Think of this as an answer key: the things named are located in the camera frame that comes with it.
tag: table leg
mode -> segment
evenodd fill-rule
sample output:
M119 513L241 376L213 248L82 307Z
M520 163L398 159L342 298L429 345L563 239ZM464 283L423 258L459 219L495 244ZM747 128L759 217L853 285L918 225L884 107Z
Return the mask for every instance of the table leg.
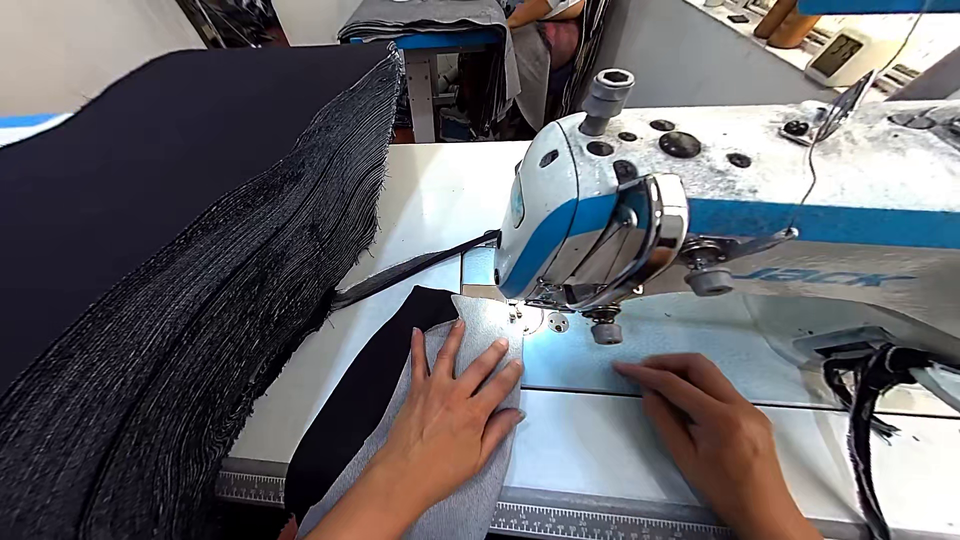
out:
M410 114L413 116L414 141L436 142L433 119L432 74L436 72L437 55L426 50L403 51L407 68L407 89L410 93Z

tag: jack logo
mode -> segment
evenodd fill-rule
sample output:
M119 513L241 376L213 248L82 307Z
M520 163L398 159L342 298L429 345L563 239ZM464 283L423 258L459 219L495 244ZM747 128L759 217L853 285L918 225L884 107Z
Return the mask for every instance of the jack logo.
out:
M762 282L804 282L880 287L887 282L916 280L916 276L892 274L865 274L863 272L821 272L805 268L760 268L753 274L733 276L736 280L760 280Z

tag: left hand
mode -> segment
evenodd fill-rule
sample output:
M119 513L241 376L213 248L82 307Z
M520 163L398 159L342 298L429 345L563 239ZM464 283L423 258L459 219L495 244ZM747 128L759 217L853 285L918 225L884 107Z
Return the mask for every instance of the left hand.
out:
M498 338L457 379L454 358L466 326L458 320L428 372L423 333L414 329L412 378L387 442L309 538L396 538L434 503L480 472L523 416L493 410L523 373L511 360L477 390L507 353Z

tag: blue stripe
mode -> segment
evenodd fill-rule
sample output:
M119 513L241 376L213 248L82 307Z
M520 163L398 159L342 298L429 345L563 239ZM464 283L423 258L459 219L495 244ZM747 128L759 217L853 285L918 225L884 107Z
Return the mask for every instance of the blue stripe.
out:
M577 205L577 213L573 216L573 224L570 225L569 235L576 236L606 229L613 214L616 196L617 194L613 193L580 201Z
M523 251L516 258L510 274L505 276L500 284L500 292L504 296L507 298L518 297L527 283L537 276L537 272L550 257L550 254L553 253L553 250L566 238L576 208L577 200L570 199L550 212L537 225L537 228L530 234L527 245L523 246Z
M42 124L59 113L26 114L24 116L0 116L0 128L29 128Z
M447 49L468 45L486 45L503 41L503 33L495 28L479 28L463 32L421 32L395 37L397 49ZM363 43L360 37L351 37L350 43Z
M847 13L916 13L925 0L800 0L798 10L807 15ZM931 0L928 12L960 12L960 0Z
M795 205L690 199L692 233L761 236L786 227ZM800 240L960 249L960 212L805 205Z

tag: wall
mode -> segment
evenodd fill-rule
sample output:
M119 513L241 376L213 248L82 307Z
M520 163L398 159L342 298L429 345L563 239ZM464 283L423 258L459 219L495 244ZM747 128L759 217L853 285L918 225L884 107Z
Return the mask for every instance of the wall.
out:
M337 42L337 31L360 0L274 0L276 16L291 45Z
M685 0L613 0L596 71L636 76L628 107L829 101L835 93Z
M203 48L174 0L0 0L0 115L76 110L138 65Z

